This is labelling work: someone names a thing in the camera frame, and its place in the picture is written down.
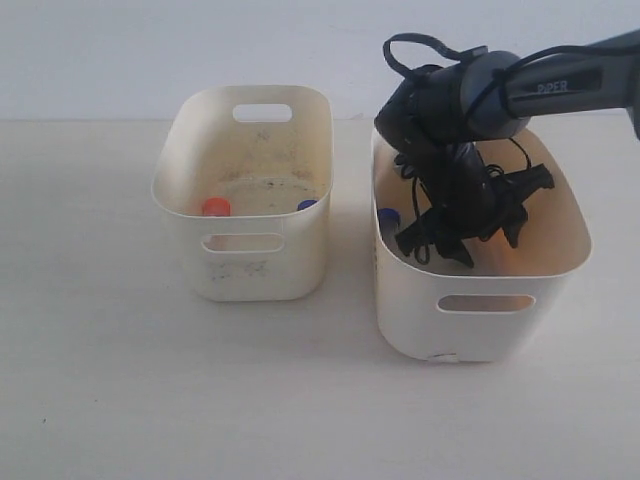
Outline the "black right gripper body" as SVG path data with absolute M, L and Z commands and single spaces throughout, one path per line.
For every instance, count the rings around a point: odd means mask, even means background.
M 428 258 L 431 245 L 438 253 L 439 241 L 486 242 L 503 233 L 502 223 L 510 211 L 526 209 L 524 202 L 533 194 L 555 187 L 545 165 L 534 166 L 528 155 L 524 158 L 525 168 L 506 172 L 497 164 L 485 163 L 472 143 L 430 155 L 398 153 L 394 169 L 401 179 L 412 182 L 415 216 L 395 235 L 399 251 L 406 257 Z

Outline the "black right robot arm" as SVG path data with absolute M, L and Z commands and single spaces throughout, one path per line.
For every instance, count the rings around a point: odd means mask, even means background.
M 401 83 L 374 120 L 395 150 L 394 167 L 424 194 L 428 209 L 395 236 L 400 253 L 427 264 L 432 253 L 471 265 L 468 239 L 502 233 L 519 242 L 525 202 L 555 185 L 544 166 L 505 172 L 478 150 L 484 141 L 514 141 L 538 116 L 625 110 L 639 118 L 639 34 L 624 33 L 589 45 L 560 45 L 526 57 L 484 46 L 449 48 L 425 34 L 400 33 L 400 42 L 429 47 L 447 66 L 402 64 L 389 45 L 387 65 Z

